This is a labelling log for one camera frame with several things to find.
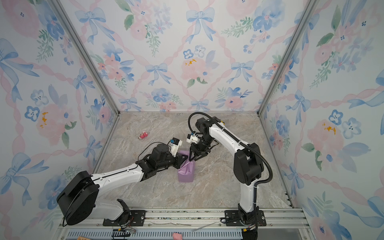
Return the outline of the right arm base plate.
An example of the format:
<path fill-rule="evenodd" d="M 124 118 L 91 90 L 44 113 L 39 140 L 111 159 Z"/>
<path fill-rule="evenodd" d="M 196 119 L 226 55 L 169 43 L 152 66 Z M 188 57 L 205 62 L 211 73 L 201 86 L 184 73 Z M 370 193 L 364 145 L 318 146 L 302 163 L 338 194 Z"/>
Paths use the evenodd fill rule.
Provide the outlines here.
<path fill-rule="evenodd" d="M 262 210 L 245 213 L 242 210 L 226 210 L 225 217 L 221 219 L 227 227 L 251 227 L 257 224 L 258 227 L 267 225 L 265 214 Z"/>

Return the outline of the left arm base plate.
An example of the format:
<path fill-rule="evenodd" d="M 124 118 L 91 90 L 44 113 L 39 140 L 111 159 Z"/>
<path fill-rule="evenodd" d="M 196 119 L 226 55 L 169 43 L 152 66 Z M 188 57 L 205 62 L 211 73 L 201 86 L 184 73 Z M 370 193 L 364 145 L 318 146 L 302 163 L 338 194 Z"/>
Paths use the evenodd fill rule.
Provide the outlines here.
<path fill-rule="evenodd" d="M 124 211 L 116 220 L 104 219 L 104 227 L 142 227 L 147 211 L 130 210 Z"/>

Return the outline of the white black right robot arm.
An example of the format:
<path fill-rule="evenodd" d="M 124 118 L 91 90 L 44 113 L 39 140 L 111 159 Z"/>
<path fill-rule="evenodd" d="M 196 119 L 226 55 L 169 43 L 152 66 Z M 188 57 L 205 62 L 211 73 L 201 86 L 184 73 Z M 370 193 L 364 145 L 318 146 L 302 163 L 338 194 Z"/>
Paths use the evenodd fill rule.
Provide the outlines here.
<path fill-rule="evenodd" d="M 229 131 L 218 118 L 200 118 L 196 122 L 197 132 L 187 137 L 190 146 L 190 160 L 198 161 L 206 157 L 214 147 L 213 142 L 224 146 L 233 156 L 233 172 L 240 182 L 241 197 L 238 204 L 239 217 L 244 225 L 256 225 L 257 193 L 256 182 L 264 171 L 260 149 L 256 144 L 243 142 Z"/>

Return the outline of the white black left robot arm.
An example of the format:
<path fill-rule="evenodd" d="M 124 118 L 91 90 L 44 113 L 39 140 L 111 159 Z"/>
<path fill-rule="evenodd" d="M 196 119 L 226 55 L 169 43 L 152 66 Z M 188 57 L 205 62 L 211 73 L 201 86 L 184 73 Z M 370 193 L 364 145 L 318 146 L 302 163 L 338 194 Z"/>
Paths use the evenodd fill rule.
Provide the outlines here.
<path fill-rule="evenodd" d="M 179 169 L 189 156 L 183 153 L 162 153 L 155 163 L 155 154 L 127 167 L 102 174 L 78 173 L 58 195 L 57 203 L 63 213 L 62 225 L 73 226 L 87 219 L 105 219 L 124 226 L 132 220 L 128 205 L 121 199 L 114 201 L 102 195 L 119 187 L 145 181 L 170 167 Z"/>

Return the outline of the pink purple wrapping paper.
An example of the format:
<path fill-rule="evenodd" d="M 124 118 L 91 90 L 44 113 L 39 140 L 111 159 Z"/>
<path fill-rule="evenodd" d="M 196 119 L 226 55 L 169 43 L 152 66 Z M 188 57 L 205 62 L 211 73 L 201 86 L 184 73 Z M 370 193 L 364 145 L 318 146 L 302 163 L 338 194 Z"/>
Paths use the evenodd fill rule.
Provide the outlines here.
<path fill-rule="evenodd" d="M 189 151 L 181 150 L 180 154 L 187 155 L 187 160 L 182 164 L 178 170 L 178 180 L 180 183 L 192 183 L 195 178 L 195 161 L 189 160 Z"/>

